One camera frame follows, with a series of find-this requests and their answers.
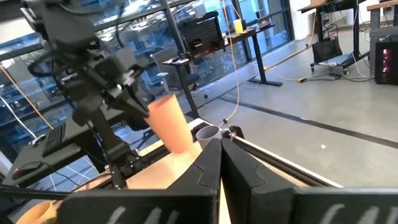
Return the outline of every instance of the orange cable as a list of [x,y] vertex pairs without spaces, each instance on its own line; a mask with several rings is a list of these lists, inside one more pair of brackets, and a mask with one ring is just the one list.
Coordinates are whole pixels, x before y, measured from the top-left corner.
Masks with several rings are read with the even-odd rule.
[[6,74],[8,79],[12,82],[12,84],[15,86],[15,88],[18,90],[18,92],[27,100],[27,102],[33,107],[33,109],[36,111],[36,113],[42,118],[42,120],[46,123],[46,125],[50,129],[54,129],[51,124],[43,117],[43,115],[38,111],[38,109],[33,105],[33,103],[28,99],[28,97],[25,95],[25,93],[17,86],[17,83],[11,78],[10,74],[8,74],[7,70],[0,65],[0,69]]

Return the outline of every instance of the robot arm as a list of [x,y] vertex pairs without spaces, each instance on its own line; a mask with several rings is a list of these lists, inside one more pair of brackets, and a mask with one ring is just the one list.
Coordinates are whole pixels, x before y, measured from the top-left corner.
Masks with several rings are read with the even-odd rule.
[[[137,60],[129,47],[113,54],[105,50],[95,34],[94,25],[85,16],[90,13],[71,13],[72,10],[65,10],[72,8],[67,2],[35,0],[24,2],[23,6],[24,17],[33,30],[41,34],[47,49],[46,54],[29,65],[30,73],[46,77],[73,70],[77,75],[67,81],[75,82],[75,85],[79,83],[79,87],[85,89],[81,94],[74,92],[75,96],[71,96],[78,102],[73,115],[76,123],[86,124],[92,111],[103,102],[110,108],[148,117],[146,105],[136,96],[138,78],[149,63],[147,59]],[[60,69],[52,73],[36,71],[38,64],[47,58],[56,62]]]

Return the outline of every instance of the yellow cup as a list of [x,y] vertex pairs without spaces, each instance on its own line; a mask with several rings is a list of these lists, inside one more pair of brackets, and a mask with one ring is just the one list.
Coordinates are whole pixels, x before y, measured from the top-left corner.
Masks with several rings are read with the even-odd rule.
[[42,202],[27,211],[17,224],[41,224],[57,216],[57,210],[51,202]]
[[242,21],[240,19],[236,19],[234,21],[234,28],[235,28],[235,33],[240,34],[243,32],[243,26],[242,26]]

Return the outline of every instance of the desk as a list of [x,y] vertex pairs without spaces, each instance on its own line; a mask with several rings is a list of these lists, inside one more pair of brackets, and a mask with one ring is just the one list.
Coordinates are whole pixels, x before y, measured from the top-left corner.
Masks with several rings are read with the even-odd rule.
[[[102,111],[109,121],[109,124],[116,124],[125,119],[131,118],[132,116],[119,110],[106,110],[102,107]],[[6,185],[18,185],[20,187],[28,187],[37,181],[43,179],[44,177],[54,173],[54,170],[59,170],[72,162],[78,160],[79,158],[87,155],[93,165],[97,168],[98,172],[104,171],[104,165],[106,160],[102,155],[102,150],[96,142],[95,137],[92,135],[91,131],[87,126],[79,126],[73,120],[72,116],[68,116],[66,120],[65,136],[64,141],[66,146],[61,150],[47,156],[43,157],[44,142],[39,144],[37,147],[25,146],[22,148],[21,152],[14,161],[8,175],[2,182]],[[97,159],[101,159],[103,163],[98,162],[96,159],[92,158],[91,155],[87,154],[88,151],[91,155],[95,156]],[[30,174],[17,179],[12,179],[12,173],[19,167],[28,164],[30,162],[42,161],[50,164],[52,167],[46,166],[45,164],[31,172]]]
[[256,80],[255,78],[252,78],[252,79],[249,80],[249,82],[255,82],[255,83],[260,83],[260,84],[265,84],[265,85],[273,85],[273,86],[282,86],[283,85],[283,83],[281,83],[281,82],[267,81],[266,74],[265,74],[265,71],[264,71],[264,65],[262,64],[260,46],[259,46],[259,42],[257,40],[257,33],[262,32],[262,31],[264,31],[266,29],[270,29],[273,26],[274,25],[269,24],[269,26],[264,26],[261,29],[257,29],[257,30],[256,29],[246,29],[241,34],[232,35],[231,38],[229,38],[229,36],[227,36],[226,39],[228,40],[228,44],[224,45],[224,46],[221,46],[218,49],[206,51],[206,52],[204,52],[204,53],[202,53],[200,55],[195,55],[194,57],[192,57],[190,59],[182,59],[182,60],[180,59],[180,60],[178,60],[176,62],[172,62],[171,59],[170,59],[170,60],[167,60],[167,61],[163,62],[164,65],[171,65],[171,66],[173,66],[173,67],[175,67],[177,69],[177,73],[178,73],[178,77],[179,77],[180,82],[181,82],[181,86],[183,87],[185,96],[187,97],[188,103],[189,103],[189,105],[191,107],[191,111],[193,113],[193,118],[195,118],[195,119],[199,118],[199,112],[197,110],[195,102],[194,102],[194,100],[192,98],[192,95],[190,93],[190,90],[188,88],[187,81],[185,79],[185,72],[186,72],[185,71],[185,66],[188,65],[191,62],[194,62],[194,61],[196,61],[198,59],[201,59],[201,58],[203,58],[203,57],[205,57],[207,55],[210,55],[210,54],[212,54],[214,52],[217,52],[217,51],[219,51],[221,49],[224,49],[227,46],[230,46],[231,42],[232,42],[232,44],[235,44],[235,43],[243,41],[244,39],[247,39],[249,37],[252,37],[252,39],[253,39],[254,51],[256,53],[257,66],[259,68],[259,74],[260,74],[260,78],[261,79],[260,80]]
[[[341,55],[336,58],[331,58],[326,63],[332,63],[334,62],[333,59],[336,59],[336,65],[331,66],[331,67],[342,67],[344,74],[346,75],[347,68],[350,67],[351,65],[355,64],[355,61],[360,61],[361,59],[367,57],[369,55],[369,52],[365,54],[361,54],[359,52],[359,4],[364,2],[366,0],[334,0],[322,4],[316,4],[316,5],[310,5],[307,7],[304,7],[302,9],[299,9],[298,11],[301,11],[301,13],[308,12],[312,9],[316,9],[316,20],[317,20],[317,34],[318,34],[318,41],[322,42],[323,41],[323,21],[322,21],[322,12],[329,13],[329,12],[336,12],[336,11],[342,11],[342,10],[347,10],[347,9],[352,9],[353,14],[354,14],[354,24],[353,24],[353,52],[346,54],[346,55]],[[311,63],[311,71],[314,71],[314,65],[318,65],[318,63]]]
[[[189,123],[190,128],[194,128],[195,126],[201,124],[202,122],[205,122],[202,119],[196,119]],[[154,150],[156,150],[158,147],[162,146],[163,143],[162,141],[157,141],[153,145],[147,147],[146,149],[142,150],[139,154],[141,156],[144,156]],[[191,150],[189,150],[186,153],[175,155],[175,154],[169,154],[168,156],[165,156],[163,159],[155,162],[148,168],[142,170],[140,173],[132,176],[127,180],[127,185],[129,189],[166,189],[168,186],[170,186],[174,181],[176,181],[193,163],[193,161],[198,157],[198,155],[201,153],[201,147],[199,146],[198,143],[195,143],[195,147]],[[285,178],[286,180],[290,181],[291,183],[298,185],[298,186],[307,186],[304,182],[296,179],[292,175],[289,175],[285,173],[284,171],[278,169],[277,167],[274,167],[264,161],[260,161],[262,164],[264,164],[266,167],[268,167],[270,170],[275,172],[276,174],[280,175],[281,177]],[[89,190],[93,189],[99,184],[101,184],[104,181],[107,181],[110,179],[110,176],[102,177],[90,184],[83,185],[80,188],[78,188],[76,191],[82,191],[82,190]],[[229,213],[228,213],[228,208],[226,205],[226,200],[225,200],[225,195],[223,192],[223,186],[221,183],[221,195],[220,195],[220,222],[222,224],[227,224],[231,223],[229,220]],[[54,202],[54,205],[56,207],[60,206],[61,202]]]
[[[3,180],[2,184],[11,185],[11,186],[20,186],[20,187],[28,187],[37,181],[43,179],[44,177],[54,173],[55,170],[59,170],[62,167],[67,166],[71,163],[71,161],[75,161],[82,156],[84,156],[81,147],[77,144],[69,144],[67,147],[43,158],[44,144],[40,144],[37,147],[25,146],[22,148],[22,151],[19,153],[17,159],[14,161],[8,175]],[[42,161],[48,164],[51,164],[53,169],[49,166],[42,165],[39,169],[27,174],[20,179],[13,180],[12,173],[19,167],[28,164],[30,162]]]

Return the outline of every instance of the wooden table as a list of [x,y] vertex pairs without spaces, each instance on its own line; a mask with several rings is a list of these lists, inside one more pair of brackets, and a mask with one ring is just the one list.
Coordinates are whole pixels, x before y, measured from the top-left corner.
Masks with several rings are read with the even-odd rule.
[[[202,119],[196,119],[189,123],[190,128],[194,128],[198,124],[205,122]],[[163,145],[162,141],[157,141],[153,145],[147,147],[146,149],[139,152],[140,156],[144,156],[151,151],[157,149]],[[199,143],[195,143],[195,147],[190,149],[188,152],[183,154],[169,154],[165,156],[163,159],[155,162],[150,167],[142,170],[140,173],[129,178],[127,182],[127,186],[129,189],[166,189],[170,186],[174,181],[176,181],[192,164],[193,161],[199,156],[201,153],[201,147]],[[290,181],[291,183],[298,186],[306,186],[303,182],[295,179],[291,175],[286,174],[285,172],[279,170],[276,167],[273,167],[265,162],[260,161],[270,170],[274,171],[276,174],[279,174],[281,177]],[[80,188],[76,189],[76,191],[81,190],[89,190],[105,180],[109,180],[110,176],[106,176],[100,178],[90,184],[83,185]],[[228,208],[226,205],[225,194],[223,190],[223,186],[221,183],[221,200],[220,200],[220,223],[228,224],[231,223],[229,219]]]

